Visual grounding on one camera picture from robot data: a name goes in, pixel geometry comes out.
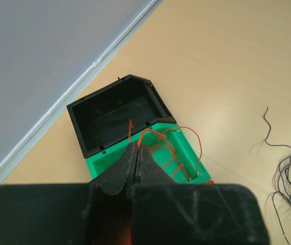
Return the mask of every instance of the wooden table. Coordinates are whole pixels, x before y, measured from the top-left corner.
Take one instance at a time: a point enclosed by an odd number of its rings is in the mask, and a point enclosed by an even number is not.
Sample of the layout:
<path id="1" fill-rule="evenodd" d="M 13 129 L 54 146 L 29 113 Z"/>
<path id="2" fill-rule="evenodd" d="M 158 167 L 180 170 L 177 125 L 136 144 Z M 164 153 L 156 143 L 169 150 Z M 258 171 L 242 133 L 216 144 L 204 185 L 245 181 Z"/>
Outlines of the wooden table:
<path id="1" fill-rule="evenodd" d="M 291 1 L 166 0 L 80 96 L 127 74 L 154 83 L 178 123 L 200 134 L 213 179 L 250 188 L 273 244 L 285 244 L 267 197 L 291 151 L 262 144 L 262 114 L 269 106 L 270 141 L 291 145 Z M 90 180 L 65 112 L 4 183 Z M 276 201 L 291 242 L 291 210 Z"/>

